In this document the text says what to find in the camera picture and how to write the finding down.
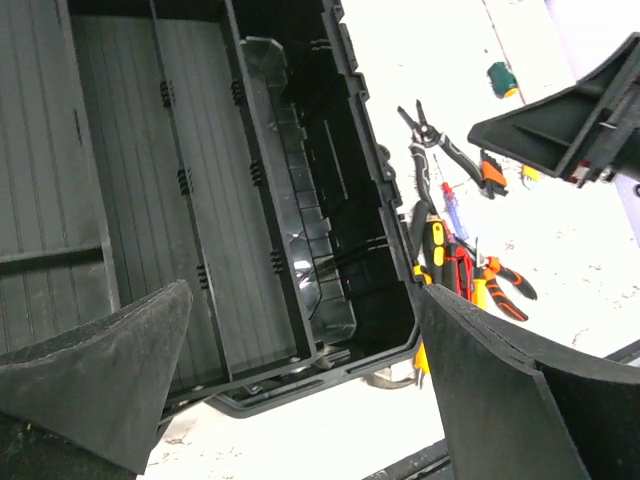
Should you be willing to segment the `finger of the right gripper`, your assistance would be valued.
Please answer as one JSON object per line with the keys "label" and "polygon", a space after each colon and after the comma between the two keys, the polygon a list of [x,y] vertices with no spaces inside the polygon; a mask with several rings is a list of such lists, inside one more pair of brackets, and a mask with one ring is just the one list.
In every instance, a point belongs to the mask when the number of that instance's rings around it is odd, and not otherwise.
{"label": "finger of the right gripper", "polygon": [[562,180],[639,178],[639,34],[575,85],[481,121],[469,143]]}

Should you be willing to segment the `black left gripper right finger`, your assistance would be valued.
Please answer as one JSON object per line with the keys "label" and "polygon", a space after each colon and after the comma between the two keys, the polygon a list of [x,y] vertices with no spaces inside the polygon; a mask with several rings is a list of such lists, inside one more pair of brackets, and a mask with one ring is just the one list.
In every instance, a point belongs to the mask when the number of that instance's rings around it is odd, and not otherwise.
{"label": "black left gripper right finger", "polygon": [[556,343],[439,285],[421,330],[458,479],[636,479],[639,369]]}

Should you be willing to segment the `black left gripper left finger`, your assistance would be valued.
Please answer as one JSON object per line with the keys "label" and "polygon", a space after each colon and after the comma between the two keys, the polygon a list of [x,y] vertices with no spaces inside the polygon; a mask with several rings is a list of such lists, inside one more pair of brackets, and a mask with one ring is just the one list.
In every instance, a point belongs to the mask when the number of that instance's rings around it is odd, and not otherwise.
{"label": "black left gripper left finger", "polygon": [[141,475],[186,337],[177,280],[1,357],[4,475]]}

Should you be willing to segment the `red black utility knife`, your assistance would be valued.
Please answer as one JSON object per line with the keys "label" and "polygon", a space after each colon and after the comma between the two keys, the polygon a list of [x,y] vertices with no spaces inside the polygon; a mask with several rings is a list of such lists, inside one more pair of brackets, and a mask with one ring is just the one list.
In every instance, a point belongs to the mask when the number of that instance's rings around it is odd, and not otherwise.
{"label": "red black utility knife", "polygon": [[472,300],[473,264],[468,251],[458,243],[445,247],[443,284],[467,301]]}

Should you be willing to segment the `black plastic toolbox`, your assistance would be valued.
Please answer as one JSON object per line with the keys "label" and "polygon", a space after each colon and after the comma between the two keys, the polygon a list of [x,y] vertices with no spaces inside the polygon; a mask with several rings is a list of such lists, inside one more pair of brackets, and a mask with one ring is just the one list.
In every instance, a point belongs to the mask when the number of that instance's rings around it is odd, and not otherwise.
{"label": "black plastic toolbox", "polygon": [[166,401],[248,417],[407,359],[418,289],[338,1],[1,5],[1,349],[178,279]]}

